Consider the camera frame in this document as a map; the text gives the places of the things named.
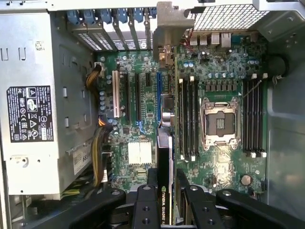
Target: chip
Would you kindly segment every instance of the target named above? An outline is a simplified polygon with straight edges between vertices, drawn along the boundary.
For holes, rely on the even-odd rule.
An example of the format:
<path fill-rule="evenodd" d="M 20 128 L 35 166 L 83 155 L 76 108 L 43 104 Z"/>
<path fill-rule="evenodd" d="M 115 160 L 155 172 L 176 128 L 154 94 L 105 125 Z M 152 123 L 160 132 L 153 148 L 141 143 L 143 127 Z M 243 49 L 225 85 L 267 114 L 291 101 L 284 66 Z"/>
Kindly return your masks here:
<path fill-rule="evenodd" d="M 129 128 L 128 127 L 123 128 L 123 134 L 125 134 L 125 135 L 129 134 Z"/>

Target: mesh grille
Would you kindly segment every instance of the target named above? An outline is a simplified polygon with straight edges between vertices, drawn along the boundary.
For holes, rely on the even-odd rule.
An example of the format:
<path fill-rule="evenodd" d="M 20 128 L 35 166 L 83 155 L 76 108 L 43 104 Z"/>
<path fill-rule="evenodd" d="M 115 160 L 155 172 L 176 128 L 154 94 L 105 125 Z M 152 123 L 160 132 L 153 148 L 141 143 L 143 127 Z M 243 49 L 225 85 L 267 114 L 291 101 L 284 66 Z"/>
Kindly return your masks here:
<path fill-rule="evenodd" d="M 100 51 L 102 50 L 97 43 L 95 43 L 91 37 L 88 36 L 86 33 L 80 33 L 78 34 L 80 38 L 82 38 L 90 47 L 92 47 L 95 51 Z"/>
<path fill-rule="evenodd" d="M 245 30 L 267 13 L 268 11 L 257 11 L 253 5 L 211 6 L 197 14 L 194 30 Z"/>
<path fill-rule="evenodd" d="M 105 47 L 107 50 L 112 50 L 112 47 L 100 33 L 93 33 L 93 36 Z"/>

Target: cable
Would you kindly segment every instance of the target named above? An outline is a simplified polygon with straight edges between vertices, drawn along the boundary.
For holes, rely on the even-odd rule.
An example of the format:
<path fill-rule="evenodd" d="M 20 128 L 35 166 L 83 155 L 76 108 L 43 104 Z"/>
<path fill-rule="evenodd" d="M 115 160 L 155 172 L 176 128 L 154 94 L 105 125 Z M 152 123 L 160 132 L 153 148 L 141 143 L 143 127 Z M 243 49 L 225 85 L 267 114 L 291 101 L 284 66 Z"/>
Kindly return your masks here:
<path fill-rule="evenodd" d="M 238 100 L 238 103 L 242 101 L 245 97 L 247 97 L 255 88 L 257 88 L 261 82 L 262 80 L 258 81 L 257 84 L 253 88 L 251 88 L 250 91 L 247 92 L 247 94 L 245 94 L 240 100 Z"/>

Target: wire bundle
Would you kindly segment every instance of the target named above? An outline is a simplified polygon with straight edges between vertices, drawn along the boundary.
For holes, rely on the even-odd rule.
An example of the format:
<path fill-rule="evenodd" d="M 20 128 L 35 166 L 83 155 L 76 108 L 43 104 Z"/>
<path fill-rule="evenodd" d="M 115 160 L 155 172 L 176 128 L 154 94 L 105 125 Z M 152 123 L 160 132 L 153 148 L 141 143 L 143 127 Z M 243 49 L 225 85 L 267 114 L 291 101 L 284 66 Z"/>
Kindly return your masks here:
<path fill-rule="evenodd" d="M 107 142 L 109 133 L 111 131 L 112 131 L 112 125 L 104 124 L 96 130 L 93 137 L 93 141 L 91 144 L 91 157 L 92 157 L 92 165 L 93 165 L 93 173 L 94 173 L 94 181 L 93 181 L 94 187 L 99 187 L 104 177 L 105 158 L 103 158 L 104 156 L 102 155 L 102 147 L 104 143 Z"/>
<path fill-rule="evenodd" d="M 86 88 L 94 95 L 96 101 L 99 100 L 99 92 L 96 86 L 96 81 L 99 78 L 99 75 L 101 73 L 102 66 L 97 64 L 93 71 L 88 75 L 86 80 Z"/>

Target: ventilation holes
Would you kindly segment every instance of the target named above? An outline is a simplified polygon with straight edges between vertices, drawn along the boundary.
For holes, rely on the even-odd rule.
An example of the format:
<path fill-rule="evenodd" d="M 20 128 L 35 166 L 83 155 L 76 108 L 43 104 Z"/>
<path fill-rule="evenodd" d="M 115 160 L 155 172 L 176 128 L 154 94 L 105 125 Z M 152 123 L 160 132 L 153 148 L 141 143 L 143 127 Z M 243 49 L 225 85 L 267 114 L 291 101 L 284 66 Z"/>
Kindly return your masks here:
<path fill-rule="evenodd" d="M 194 30 L 245 30 L 267 13 L 257 11 L 250 4 L 207 7 L 203 13 L 197 14 Z M 188 18 L 194 18 L 194 14 L 189 14 Z"/>

